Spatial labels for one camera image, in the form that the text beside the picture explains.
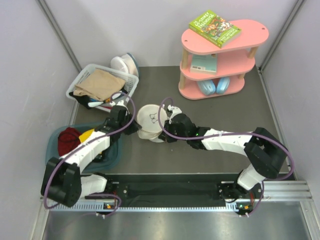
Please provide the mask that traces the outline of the teal plastic tub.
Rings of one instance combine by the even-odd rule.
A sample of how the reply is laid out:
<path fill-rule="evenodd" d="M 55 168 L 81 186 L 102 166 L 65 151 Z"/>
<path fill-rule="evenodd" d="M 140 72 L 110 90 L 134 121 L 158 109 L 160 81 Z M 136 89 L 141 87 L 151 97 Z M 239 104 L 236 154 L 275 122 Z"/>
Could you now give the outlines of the teal plastic tub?
<path fill-rule="evenodd" d="M 53 132 L 48 140 L 45 162 L 47 163 L 52 157 L 59 158 L 58 154 L 58 136 L 66 128 L 71 127 L 77 129 L 81 134 L 90 129 L 99 126 L 101 122 L 74 124 L 63 126 Z M 94 172 L 104 172 L 114 168 L 122 157 L 122 139 L 120 138 L 116 143 L 110 146 L 105 153 L 99 154 L 96 158 L 84 169 L 84 174 Z"/>

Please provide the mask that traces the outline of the pink three-tier shelf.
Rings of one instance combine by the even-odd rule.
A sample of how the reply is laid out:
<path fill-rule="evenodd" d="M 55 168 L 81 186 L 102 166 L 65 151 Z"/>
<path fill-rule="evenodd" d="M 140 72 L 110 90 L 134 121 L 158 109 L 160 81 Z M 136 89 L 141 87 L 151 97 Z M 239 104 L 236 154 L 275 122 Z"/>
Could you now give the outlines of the pink three-tier shelf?
<path fill-rule="evenodd" d="M 255 55 L 268 37 L 269 31 L 262 23 L 251 19 L 233 20 L 232 23 L 242 29 L 240 35 L 218 48 L 191 29 L 181 36 L 182 60 L 180 62 L 180 79 L 178 89 L 180 94 L 189 100 L 201 100 L 241 91 L 245 85 L 245 74 L 256 64 Z M 192 56 L 217 55 L 217 72 L 206 74 L 191 72 Z M 220 78 L 229 77 L 230 84 L 223 94 L 204 95 L 198 88 L 197 82 L 211 80 L 215 84 Z"/>

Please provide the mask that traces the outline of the light blue headphones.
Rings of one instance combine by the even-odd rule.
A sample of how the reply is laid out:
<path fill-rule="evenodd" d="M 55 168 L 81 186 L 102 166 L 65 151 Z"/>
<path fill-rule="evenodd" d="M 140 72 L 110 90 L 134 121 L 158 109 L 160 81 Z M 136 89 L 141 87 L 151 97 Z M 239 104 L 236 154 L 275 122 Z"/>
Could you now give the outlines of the light blue headphones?
<path fill-rule="evenodd" d="M 224 94 L 230 84 L 230 78 L 229 77 L 221 77 L 217 84 L 215 84 L 213 79 L 198 81 L 197 86 L 202 94 L 205 96 L 213 95 L 213 94 Z"/>

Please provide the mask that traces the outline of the beige folded cloth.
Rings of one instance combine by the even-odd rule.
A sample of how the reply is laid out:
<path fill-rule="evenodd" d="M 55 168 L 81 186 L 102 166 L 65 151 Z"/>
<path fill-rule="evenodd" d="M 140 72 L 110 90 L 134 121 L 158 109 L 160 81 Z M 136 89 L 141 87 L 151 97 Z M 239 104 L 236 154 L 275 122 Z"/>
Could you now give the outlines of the beige folded cloth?
<path fill-rule="evenodd" d="M 104 101 L 115 92 L 119 92 L 126 81 L 115 77 L 109 72 L 96 69 L 85 80 L 75 85 L 73 94 L 78 97 L 88 96 L 98 101 Z"/>

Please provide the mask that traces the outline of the yellow cloth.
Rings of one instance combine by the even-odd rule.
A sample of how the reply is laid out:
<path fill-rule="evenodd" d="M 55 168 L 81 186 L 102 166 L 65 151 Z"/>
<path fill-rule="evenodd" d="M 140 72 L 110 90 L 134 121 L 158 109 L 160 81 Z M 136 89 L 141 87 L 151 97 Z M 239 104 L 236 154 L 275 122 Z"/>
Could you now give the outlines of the yellow cloth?
<path fill-rule="evenodd" d="M 92 128 L 92 129 L 90 129 L 90 130 L 87 130 L 87 131 L 83 132 L 83 133 L 78 137 L 80 143 L 85 142 L 85 141 L 91 136 L 91 134 L 92 134 L 94 131 L 95 131 L 95 129 Z"/>

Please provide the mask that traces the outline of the white plastic basket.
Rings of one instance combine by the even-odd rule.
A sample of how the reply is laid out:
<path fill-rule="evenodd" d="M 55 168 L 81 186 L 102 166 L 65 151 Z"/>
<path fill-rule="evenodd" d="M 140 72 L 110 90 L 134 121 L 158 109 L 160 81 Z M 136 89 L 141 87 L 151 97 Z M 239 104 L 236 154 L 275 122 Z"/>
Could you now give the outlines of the white plastic basket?
<path fill-rule="evenodd" d="M 98 70 L 102 70 L 105 72 L 108 72 L 110 74 L 112 74 L 115 77 L 121 78 L 123 80 L 125 80 L 125 85 L 122 89 L 126 90 L 127 93 L 125 93 L 122 97 L 119 97 L 115 100 L 112 101 L 119 101 L 119 100 L 123 100 L 125 98 L 130 98 L 132 97 L 133 93 L 135 92 L 138 83 L 139 83 L 139 78 L 135 75 L 129 74 L 129 73 L 125 73 L 119 70 L 115 70 L 106 66 L 102 66 L 102 65 L 98 65 L 98 64 L 88 64 L 79 74 L 78 76 L 75 78 L 75 80 L 70 84 L 70 86 L 68 87 L 65 95 L 67 98 L 76 101 L 73 97 L 68 96 L 68 93 L 70 92 L 74 92 L 75 90 L 75 86 L 76 84 L 81 83 L 82 81 L 84 81 L 89 75 L 91 75 L 96 69 Z M 94 109 L 98 109 L 104 112 L 110 112 L 112 107 L 110 106 L 110 102 L 109 103 L 105 103 L 103 105 L 94 107 Z"/>

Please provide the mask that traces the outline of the dark red knit cloth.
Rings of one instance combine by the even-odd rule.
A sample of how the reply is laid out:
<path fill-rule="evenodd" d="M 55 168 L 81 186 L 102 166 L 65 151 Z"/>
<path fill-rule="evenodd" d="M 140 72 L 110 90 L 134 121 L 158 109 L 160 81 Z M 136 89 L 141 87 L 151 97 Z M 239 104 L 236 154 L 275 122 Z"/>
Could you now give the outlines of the dark red knit cloth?
<path fill-rule="evenodd" d="M 73 128 L 67 127 L 57 138 L 57 151 L 59 156 L 63 156 L 74 150 L 80 143 L 79 136 L 81 133 Z"/>

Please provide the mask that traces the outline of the green paperback book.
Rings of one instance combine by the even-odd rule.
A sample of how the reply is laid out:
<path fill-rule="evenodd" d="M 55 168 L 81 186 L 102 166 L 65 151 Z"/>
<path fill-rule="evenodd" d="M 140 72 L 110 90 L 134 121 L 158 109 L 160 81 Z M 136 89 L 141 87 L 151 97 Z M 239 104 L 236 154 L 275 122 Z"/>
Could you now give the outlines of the green paperback book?
<path fill-rule="evenodd" d="M 237 38 L 242 29 L 207 10 L 189 23 L 189 28 L 218 48 Z"/>

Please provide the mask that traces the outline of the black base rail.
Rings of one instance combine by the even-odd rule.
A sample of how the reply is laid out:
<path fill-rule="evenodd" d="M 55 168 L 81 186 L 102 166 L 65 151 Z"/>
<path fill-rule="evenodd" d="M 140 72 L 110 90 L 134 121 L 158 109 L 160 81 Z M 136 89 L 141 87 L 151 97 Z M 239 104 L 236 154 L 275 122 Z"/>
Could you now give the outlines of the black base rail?
<path fill-rule="evenodd" d="M 103 199 L 106 194 L 115 194 L 124 208 L 222 207 L 228 202 L 250 202 L 260 196 L 258 184 L 252 190 L 237 187 L 235 173 L 105 174 L 104 177 L 108 180 L 106 189 L 87 198 Z"/>

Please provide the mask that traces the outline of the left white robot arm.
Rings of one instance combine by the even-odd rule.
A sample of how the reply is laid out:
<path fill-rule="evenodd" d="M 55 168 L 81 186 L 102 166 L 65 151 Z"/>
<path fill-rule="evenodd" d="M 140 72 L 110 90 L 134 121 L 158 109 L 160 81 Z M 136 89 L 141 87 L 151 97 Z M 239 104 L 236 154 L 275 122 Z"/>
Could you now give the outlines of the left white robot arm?
<path fill-rule="evenodd" d="M 66 207 L 92 194 L 109 198 L 114 187 L 105 177 L 98 173 L 82 176 L 82 173 L 98 154 L 116 143 L 121 134 L 131 135 L 139 129 L 141 126 L 126 106 L 114 106 L 109 117 L 84 142 L 61 157 L 48 160 L 40 190 L 43 198 Z"/>

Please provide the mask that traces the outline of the white mesh laundry bag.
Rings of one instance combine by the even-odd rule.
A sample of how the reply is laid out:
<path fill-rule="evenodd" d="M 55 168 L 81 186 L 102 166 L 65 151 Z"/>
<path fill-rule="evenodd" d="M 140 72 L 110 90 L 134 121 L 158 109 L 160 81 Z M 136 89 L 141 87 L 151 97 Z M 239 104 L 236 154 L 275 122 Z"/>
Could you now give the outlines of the white mesh laundry bag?
<path fill-rule="evenodd" d="M 163 143 L 164 141 L 159 138 L 163 131 L 159 119 L 163 126 L 165 121 L 168 120 L 166 111 L 159 105 L 147 104 L 140 108 L 136 116 L 136 121 L 141 126 L 141 129 L 137 132 L 138 137 L 154 143 Z"/>

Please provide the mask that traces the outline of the teal book on shelf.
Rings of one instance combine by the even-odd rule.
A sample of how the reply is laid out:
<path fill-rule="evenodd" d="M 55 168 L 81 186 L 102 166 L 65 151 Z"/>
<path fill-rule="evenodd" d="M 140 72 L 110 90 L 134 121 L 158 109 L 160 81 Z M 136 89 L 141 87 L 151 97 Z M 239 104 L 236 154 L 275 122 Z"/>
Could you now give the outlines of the teal book on shelf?
<path fill-rule="evenodd" d="M 190 72 L 213 74 L 217 73 L 218 57 L 216 54 L 196 55 L 191 58 Z"/>

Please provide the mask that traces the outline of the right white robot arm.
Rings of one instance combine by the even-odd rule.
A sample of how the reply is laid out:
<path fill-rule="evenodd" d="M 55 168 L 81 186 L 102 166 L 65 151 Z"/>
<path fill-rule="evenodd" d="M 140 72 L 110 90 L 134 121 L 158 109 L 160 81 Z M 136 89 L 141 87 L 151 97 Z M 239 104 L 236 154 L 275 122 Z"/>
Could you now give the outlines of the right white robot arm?
<path fill-rule="evenodd" d="M 183 140 L 196 150 L 225 151 L 247 157 L 250 165 L 239 173 L 233 184 L 233 192 L 239 198 L 245 198 L 265 179 L 277 179 L 287 157 L 287 148 L 263 127 L 244 134 L 218 131 L 196 126 L 184 113 L 159 124 L 160 139 L 168 143 Z"/>

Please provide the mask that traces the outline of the black white garment in basket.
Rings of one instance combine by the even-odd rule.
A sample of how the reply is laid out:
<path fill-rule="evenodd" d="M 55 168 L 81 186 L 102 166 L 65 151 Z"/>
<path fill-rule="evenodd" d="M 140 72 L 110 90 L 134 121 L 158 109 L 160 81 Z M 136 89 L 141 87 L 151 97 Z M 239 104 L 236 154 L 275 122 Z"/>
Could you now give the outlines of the black white garment in basket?
<path fill-rule="evenodd" d="M 90 110 L 92 108 L 101 106 L 103 104 L 110 103 L 112 100 L 116 100 L 122 97 L 124 94 L 128 92 L 124 89 L 121 89 L 119 92 L 114 93 L 111 97 L 105 100 L 97 100 L 88 95 L 77 96 L 74 95 L 74 92 L 69 92 L 68 96 L 74 98 L 80 105 L 84 106 L 86 109 Z"/>

